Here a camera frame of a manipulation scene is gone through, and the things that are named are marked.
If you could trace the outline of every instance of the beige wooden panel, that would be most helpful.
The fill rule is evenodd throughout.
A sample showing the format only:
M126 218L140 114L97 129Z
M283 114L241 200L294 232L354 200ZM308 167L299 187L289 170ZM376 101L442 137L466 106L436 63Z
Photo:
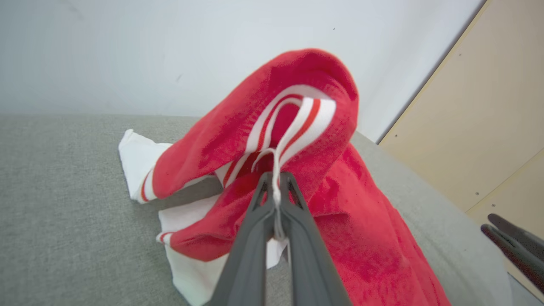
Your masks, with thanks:
M544 238L544 150L470 209L467 214L481 225L490 213ZM506 268L544 302L544 295L505 257Z
M543 16L491 0L380 143L462 211L544 148Z

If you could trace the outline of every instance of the white drawstring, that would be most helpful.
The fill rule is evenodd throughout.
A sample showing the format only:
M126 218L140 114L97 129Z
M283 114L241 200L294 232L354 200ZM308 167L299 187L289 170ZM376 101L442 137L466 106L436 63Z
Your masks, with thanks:
M280 214L280 202L281 202L281 191L280 191L280 157L276 152L276 149L267 148L255 159L253 165L251 166L251 172L255 171L255 165L257 162L266 154L272 153L274 157L274 165L272 167L272 199L274 200L274 206L276 210L276 217L274 218L274 236L277 240L282 241L285 239L285 232L281 226L281 214Z

